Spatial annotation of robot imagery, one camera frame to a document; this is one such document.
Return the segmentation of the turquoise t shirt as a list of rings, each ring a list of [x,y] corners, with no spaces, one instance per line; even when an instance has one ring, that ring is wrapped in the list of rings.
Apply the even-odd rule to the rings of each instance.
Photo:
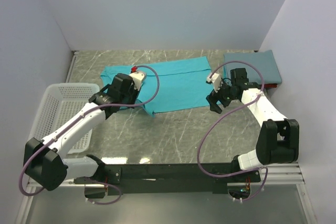
[[[206,96],[213,88],[206,83],[211,67],[205,56],[152,63],[146,66],[157,72],[160,81],[156,97],[142,106],[149,115],[208,106]],[[112,83],[117,73],[129,74],[131,67],[131,65],[106,66],[100,75],[103,85]],[[139,70],[144,71],[147,76],[136,103],[149,100],[157,87],[156,77],[150,69],[140,68]]]

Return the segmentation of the aluminium rail frame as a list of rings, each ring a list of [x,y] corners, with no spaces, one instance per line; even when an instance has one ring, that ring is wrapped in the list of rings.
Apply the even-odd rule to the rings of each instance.
[[[265,171],[260,171],[261,182],[264,179]],[[261,184],[261,182],[252,183],[252,185]],[[268,165],[268,176],[265,185],[302,185],[305,184],[305,180],[300,169],[299,164],[271,164]],[[85,184],[77,183],[74,179],[68,179],[62,182],[59,187],[84,187]],[[98,184],[90,183],[87,186],[101,187]],[[29,179],[27,182],[27,189],[33,187],[40,187],[33,179]]]

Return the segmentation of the folded grey-blue t shirt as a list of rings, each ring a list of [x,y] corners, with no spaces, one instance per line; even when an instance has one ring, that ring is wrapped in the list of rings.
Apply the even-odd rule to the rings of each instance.
[[[271,50],[252,53],[227,53],[224,61],[244,61],[253,65],[263,76],[265,84],[281,84],[282,79],[278,71],[276,61]],[[230,71],[236,68],[245,68],[250,82],[261,84],[258,73],[250,66],[241,63],[229,63],[224,66],[224,76],[230,78]]]

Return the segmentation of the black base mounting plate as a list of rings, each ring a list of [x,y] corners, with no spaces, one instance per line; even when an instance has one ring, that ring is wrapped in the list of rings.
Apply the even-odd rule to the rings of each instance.
[[[225,178],[204,174],[197,164],[108,164],[90,178],[74,179],[75,184],[89,185],[94,181],[117,186],[124,194],[193,193],[227,194],[229,183],[257,183],[258,171]]]

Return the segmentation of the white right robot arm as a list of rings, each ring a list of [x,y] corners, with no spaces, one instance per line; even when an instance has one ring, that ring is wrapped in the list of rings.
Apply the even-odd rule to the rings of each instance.
[[[299,123],[281,114],[265,96],[262,86],[250,82],[245,68],[230,71],[231,84],[225,83],[217,73],[210,74],[206,82],[213,90],[206,97],[210,110],[220,114],[220,102],[227,107],[233,100],[239,100],[253,114],[261,129],[254,150],[235,157],[230,175],[241,182],[249,170],[269,164],[283,164],[297,161],[299,156]]]

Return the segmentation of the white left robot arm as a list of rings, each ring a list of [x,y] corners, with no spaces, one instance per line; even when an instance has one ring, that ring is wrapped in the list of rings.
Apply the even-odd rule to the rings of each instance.
[[[87,177],[93,183],[104,179],[104,162],[96,157],[67,159],[70,149],[89,131],[122,106],[134,105],[146,73],[119,73],[111,84],[93,94],[84,107],[63,126],[41,140],[31,138],[25,145],[22,174],[48,191],[64,180]]]

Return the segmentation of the folded red t shirt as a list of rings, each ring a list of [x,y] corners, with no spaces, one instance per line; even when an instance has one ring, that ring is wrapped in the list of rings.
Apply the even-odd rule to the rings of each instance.
[[[265,84],[265,89],[271,89],[271,88],[276,88],[276,87],[277,87],[276,83]]]

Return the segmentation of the white plastic laundry basket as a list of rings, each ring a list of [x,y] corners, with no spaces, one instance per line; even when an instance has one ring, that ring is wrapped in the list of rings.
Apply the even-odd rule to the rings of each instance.
[[[58,83],[48,86],[28,138],[41,140],[60,128],[99,90],[99,86],[94,83]]]

